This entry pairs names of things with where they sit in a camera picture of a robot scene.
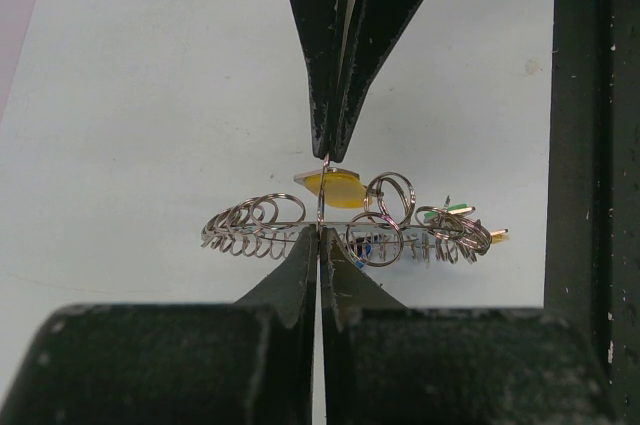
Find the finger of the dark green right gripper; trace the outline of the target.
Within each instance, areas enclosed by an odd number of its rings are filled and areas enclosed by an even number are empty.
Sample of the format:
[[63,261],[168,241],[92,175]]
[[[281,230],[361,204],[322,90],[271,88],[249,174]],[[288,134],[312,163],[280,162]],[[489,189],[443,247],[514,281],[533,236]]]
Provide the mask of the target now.
[[312,152],[319,159],[335,159],[339,76],[353,0],[289,2],[307,71]]
[[355,0],[333,111],[333,159],[342,161],[375,77],[423,0]]

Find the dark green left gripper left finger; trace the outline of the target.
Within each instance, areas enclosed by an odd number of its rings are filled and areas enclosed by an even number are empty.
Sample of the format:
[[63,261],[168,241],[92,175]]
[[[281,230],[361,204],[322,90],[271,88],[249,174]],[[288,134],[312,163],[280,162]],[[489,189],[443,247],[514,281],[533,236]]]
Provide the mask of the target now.
[[73,304],[34,337],[5,424],[308,424],[318,239],[233,303]]

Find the steel disc keyring holder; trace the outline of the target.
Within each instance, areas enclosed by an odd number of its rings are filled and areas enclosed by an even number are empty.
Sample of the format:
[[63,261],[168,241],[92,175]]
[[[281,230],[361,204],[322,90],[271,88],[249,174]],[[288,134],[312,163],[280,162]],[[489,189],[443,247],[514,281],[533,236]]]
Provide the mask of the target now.
[[425,221],[426,211],[455,204],[418,205],[413,185],[399,173],[382,173],[363,185],[365,203],[358,209],[327,206],[323,178],[314,213],[291,194],[245,199],[203,226],[201,245],[232,256],[277,260],[288,255],[305,227],[316,225],[336,231],[353,263],[349,244],[361,237],[374,239],[371,263],[366,266],[382,268],[404,257],[425,263],[474,263],[496,244],[491,241],[491,231],[475,218],[475,211],[466,216],[442,213]]

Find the silver key with yellow tag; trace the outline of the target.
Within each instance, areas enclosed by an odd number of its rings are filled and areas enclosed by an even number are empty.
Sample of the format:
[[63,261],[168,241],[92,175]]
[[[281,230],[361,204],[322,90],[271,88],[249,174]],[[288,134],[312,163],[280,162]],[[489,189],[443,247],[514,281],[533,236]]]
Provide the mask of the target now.
[[327,180],[329,177],[336,177],[340,180],[355,181],[357,183],[361,182],[360,175],[358,173],[336,167],[329,167],[326,170],[314,170],[299,173],[293,177],[293,181],[299,185],[303,185],[311,178],[318,180],[323,178],[324,180]]

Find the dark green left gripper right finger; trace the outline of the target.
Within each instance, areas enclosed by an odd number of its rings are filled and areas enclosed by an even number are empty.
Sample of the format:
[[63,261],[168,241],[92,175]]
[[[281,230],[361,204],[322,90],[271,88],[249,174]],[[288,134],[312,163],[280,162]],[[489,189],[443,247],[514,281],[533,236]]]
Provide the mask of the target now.
[[331,424],[614,424],[588,341],[541,309],[410,308],[319,245]]

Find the yellow plastic key tag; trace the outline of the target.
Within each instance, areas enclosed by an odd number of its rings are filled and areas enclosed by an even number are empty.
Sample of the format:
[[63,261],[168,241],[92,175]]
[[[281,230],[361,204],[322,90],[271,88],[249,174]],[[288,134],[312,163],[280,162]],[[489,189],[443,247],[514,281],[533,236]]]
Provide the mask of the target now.
[[[305,189],[316,197],[320,194],[320,180],[311,178],[303,185]],[[339,209],[363,208],[365,203],[366,187],[362,182],[340,180],[329,177],[324,180],[324,200],[330,207]]]

